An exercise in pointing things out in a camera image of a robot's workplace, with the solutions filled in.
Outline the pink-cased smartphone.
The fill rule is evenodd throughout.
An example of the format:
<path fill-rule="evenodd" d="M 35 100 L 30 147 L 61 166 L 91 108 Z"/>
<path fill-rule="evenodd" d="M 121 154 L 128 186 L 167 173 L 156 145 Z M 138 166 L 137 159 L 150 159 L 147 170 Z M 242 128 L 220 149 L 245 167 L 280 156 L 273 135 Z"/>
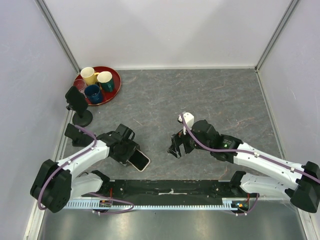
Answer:
<path fill-rule="evenodd" d="M 128 162 L 139 172 L 143 172 L 148 167 L 151 160 L 143 152 L 136 149 Z"/>

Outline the black round-base phone stand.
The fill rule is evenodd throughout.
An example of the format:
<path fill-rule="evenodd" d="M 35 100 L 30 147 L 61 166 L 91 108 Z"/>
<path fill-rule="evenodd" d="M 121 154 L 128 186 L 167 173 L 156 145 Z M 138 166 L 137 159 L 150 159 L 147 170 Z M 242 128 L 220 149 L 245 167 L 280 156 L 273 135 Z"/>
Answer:
<path fill-rule="evenodd" d="M 89 104 L 86 101 L 85 95 L 75 86 L 71 86 L 65 94 L 65 99 L 67 102 L 66 108 L 75 111 L 72 123 L 80 127 L 88 126 L 93 120 L 93 115 L 88 110 Z"/>

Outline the black smartphone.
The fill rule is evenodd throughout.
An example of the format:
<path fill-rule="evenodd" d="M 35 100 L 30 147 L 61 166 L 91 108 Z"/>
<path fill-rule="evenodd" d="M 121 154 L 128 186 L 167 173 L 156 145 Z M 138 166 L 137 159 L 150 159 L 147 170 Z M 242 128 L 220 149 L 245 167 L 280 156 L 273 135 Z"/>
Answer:
<path fill-rule="evenodd" d="M 88 108 L 88 103 L 85 96 L 78 91 L 75 86 L 72 86 L 65 94 L 65 99 L 67 102 L 67 109 L 73 110 L 78 114 L 83 114 Z"/>

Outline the black angled desk phone stand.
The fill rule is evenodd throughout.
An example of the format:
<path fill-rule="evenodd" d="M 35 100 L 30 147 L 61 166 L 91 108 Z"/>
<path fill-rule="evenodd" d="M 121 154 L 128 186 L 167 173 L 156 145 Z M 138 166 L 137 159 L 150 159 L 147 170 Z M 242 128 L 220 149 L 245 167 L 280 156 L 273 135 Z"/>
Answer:
<path fill-rule="evenodd" d="M 71 139 L 74 147 L 94 147 L 97 143 L 96 136 L 84 128 L 78 128 L 71 123 L 67 124 L 64 135 Z"/>

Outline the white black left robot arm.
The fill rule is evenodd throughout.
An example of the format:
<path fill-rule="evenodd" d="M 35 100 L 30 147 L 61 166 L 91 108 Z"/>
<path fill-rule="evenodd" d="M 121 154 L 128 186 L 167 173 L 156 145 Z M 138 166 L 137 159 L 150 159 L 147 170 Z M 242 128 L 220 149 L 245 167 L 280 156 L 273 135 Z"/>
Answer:
<path fill-rule="evenodd" d="M 42 163 L 30 189 L 30 195 L 37 200 L 40 210 L 48 209 L 57 213 L 70 199 L 88 193 L 106 196 L 110 191 L 107 176 L 99 171 L 80 176 L 84 170 L 101 160 L 112 158 L 124 166 L 131 164 L 140 172 L 150 164 L 150 159 L 134 141 L 133 130 L 123 124 L 99 136 L 78 125 L 74 128 L 90 138 L 89 144 L 67 158 L 56 162 L 48 159 Z"/>

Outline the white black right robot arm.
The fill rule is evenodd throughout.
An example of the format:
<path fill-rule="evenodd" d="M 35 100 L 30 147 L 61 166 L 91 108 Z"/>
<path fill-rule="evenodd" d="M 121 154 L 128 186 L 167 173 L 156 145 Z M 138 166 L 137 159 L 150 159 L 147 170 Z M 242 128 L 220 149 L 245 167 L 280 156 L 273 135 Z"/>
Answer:
<path fill-rule="evenodd" d="M 194 120 L 188 112 L 177 121 L 183 128 L 171 136 L 168 153 L 176 158 L 193 150 L 210 153 L 221 162 L 228 162 L 258 171 L 255 176 L 237 171 L 229 182 L 229 191 L 235 197 L 244 193 L 257 197 L 268 196 L 288 199 L 295 207 L 316 213 L 320 204 L 320 167 L 314 162 L 305 164 L 287 161 L 256 149 L 231 135 L 219 134 L 206 120 Z"/>

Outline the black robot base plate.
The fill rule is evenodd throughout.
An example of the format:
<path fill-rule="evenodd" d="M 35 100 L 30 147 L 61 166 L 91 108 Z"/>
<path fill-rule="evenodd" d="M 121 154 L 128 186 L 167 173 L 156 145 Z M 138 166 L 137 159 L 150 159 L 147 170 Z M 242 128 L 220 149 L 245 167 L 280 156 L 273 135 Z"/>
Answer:
<path fill-rule="evenodd" d="M 257 195 L 246 193 L 228 180 L 212 179 L 116 179 L 103 183 L 96 193 L 134 205 L 217 205 L 223 198 L 253 200 Z"/>

